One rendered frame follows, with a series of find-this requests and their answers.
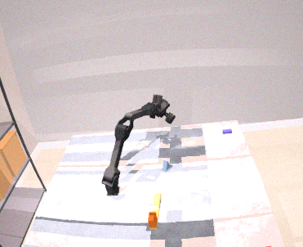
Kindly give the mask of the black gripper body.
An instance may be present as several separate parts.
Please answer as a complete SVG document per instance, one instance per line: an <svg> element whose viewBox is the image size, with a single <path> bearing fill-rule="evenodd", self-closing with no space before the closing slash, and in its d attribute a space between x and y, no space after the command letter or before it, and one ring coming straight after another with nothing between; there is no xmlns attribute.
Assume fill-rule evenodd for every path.
<svg viewBox="0 0 303 247"><path fill-rule="evenodd" d="M171 124L176 116L172 113L164 112L161 107L159 107L159 108L161 109L161 114L158 117L162 118L165 115L167 117L165 121L168 122L169 124Z"/></svg>

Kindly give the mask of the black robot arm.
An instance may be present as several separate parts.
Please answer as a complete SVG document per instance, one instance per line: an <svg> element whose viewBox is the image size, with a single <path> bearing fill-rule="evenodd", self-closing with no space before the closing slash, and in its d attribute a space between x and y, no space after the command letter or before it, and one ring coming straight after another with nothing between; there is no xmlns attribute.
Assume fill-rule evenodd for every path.
<svg viewBox="0 0 303 247"><path fill-rule="evenodd" d="M126 113L115 126L115 138L113 153L109 162L109 166L104 171L104 176L101 183L105 185L108 196L118 195L119 193L119 175L121 173L118 170L119 161L121 159L123 144L129 138L133 129L133 122L135 119L149 115L150 118L155 119L155 115L161 114L161 107L164 112L170 106L169 102L163 99L162 95L154 94L153 101L148 102L142 106L139 110ZM123 125L127 120L130 120L129 126Z"/></svg>

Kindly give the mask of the yellow bar with orange block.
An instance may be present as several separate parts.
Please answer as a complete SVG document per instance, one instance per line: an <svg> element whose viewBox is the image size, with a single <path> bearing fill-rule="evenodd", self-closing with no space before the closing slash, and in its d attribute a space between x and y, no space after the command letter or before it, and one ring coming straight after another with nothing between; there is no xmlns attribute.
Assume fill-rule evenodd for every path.
<svg viewBox="0 0 303 247"><path fill-rule="evenodd" d="M153 208L148 216L149 229L157 229L160 193L161 192L154 192Z"/></svg>

